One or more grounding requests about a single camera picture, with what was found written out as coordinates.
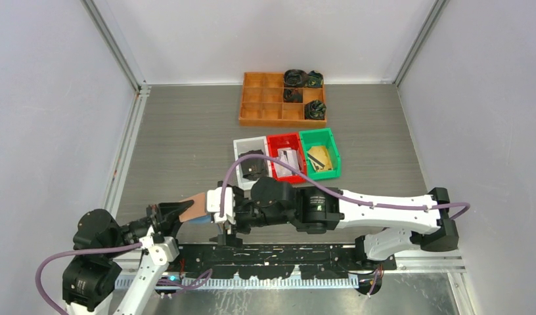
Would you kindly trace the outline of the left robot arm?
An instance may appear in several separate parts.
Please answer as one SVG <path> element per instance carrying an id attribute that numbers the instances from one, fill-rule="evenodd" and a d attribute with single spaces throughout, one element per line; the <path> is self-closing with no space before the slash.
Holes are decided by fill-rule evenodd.
<path id="1" fill-rule="evenodd" d="M 122 271 L 114 259 L 139 249 L 137 275 L 115 313 L 141 314 L 162 274 L 180 265 L 180 216 L 194 204 L 187 200 L 150 205 L 145 217 L 123 226 L 105 209 L 82 216 L 73 238 L 74 258 L 62 275 L 67 313 L 107 314 Z"/>

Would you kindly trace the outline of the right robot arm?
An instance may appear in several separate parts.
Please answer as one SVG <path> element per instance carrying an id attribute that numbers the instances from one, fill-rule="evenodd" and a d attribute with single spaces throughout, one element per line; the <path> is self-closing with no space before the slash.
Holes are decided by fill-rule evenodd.
<path id="1" fill-rule="evenodd" d="M 306 234 L 378 227 L 379 232 L 355 240 L 354 260 L 365 270 L 404 250 L 456 250 L 459 234 L 448 202 L 444 188 L 422 196 L 370 196 L 321 185 L 296 188 L 271 177 L 257 180 L 249 197 L 234 186 L 206 193 L 206 211 L 229 236 L 283 224 Z"/>

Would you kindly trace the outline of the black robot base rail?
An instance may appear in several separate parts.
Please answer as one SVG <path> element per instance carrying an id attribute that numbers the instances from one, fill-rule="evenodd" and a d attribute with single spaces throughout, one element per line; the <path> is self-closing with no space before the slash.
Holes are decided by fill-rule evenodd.
<path id="1" fill-rule="evenodd" d="M 249 244 L 241 248 L 183 244 L 167 270 L 172 280 L 190 284 L 207 270 L 203 289 L 356 289 L 377 293 L 377 271 L 396 270 L 394 256 L 377 265 L 362 266 L 354 245 Z"/>

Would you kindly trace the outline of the tan leather card holder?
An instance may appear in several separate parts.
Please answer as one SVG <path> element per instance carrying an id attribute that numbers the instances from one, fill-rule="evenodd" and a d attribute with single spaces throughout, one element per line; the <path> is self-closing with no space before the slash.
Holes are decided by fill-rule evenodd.
<path id="1" fill-rule="evenodd" d="M 213 222 L 211 214 L 206 209 L 205 192 L 181 200 L 181 202 L 186 201 L 192 201 L 193 204 L 179 216 L 181 222 L 189 222 L 190 224 L 211 224 Z"/>

